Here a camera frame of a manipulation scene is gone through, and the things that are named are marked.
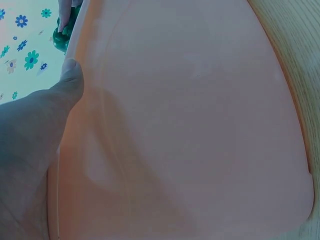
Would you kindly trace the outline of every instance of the fingernail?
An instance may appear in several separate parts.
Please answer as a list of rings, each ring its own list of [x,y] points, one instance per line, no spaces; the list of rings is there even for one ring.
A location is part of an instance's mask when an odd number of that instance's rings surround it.
[[[73,58],[66,59],[62,65],[62,74],[65,74],[66,72],[72,70],[76,65],[77,61]]]
[[[59,27],[58,27],[58,33],[61,33],[62,32],[62,25],[61,23],[59,24]]]

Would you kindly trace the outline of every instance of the finger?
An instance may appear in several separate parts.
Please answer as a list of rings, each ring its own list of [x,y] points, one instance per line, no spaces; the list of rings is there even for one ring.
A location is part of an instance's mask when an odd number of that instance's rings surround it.
[[[78,7],[84,0],[72,0],[72,7]]]
[[[84,75],[80,63],[73,58],[66,59],[60,81],[50,90],[57,92],[71,110],[84,93]]]
[[[58,0],[58,3],[60,18],[58,33],[60,33],[69,22],[72,0]]]

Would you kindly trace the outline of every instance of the floral fabric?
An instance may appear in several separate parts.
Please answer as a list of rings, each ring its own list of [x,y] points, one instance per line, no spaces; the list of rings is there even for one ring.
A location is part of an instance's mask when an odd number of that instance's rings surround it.
[[[58,0],[0,0],[0,104],[59,81],[64,53],[52,34]]]

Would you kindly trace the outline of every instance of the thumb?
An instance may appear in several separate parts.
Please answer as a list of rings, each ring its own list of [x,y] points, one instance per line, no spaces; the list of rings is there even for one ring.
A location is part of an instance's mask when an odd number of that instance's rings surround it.
[[[60,81],[50,90],[59,94],[72,109],[84,93],[84,75],[80,63],[68,58],[62,65]]]

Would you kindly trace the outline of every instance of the wooden table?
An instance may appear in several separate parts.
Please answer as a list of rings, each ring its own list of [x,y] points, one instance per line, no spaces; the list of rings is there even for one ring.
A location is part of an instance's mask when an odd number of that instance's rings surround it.
[[[300,118],[314,206],[309,219],[277,240],[320,239],[320,0],[248,0],[287,79]]]

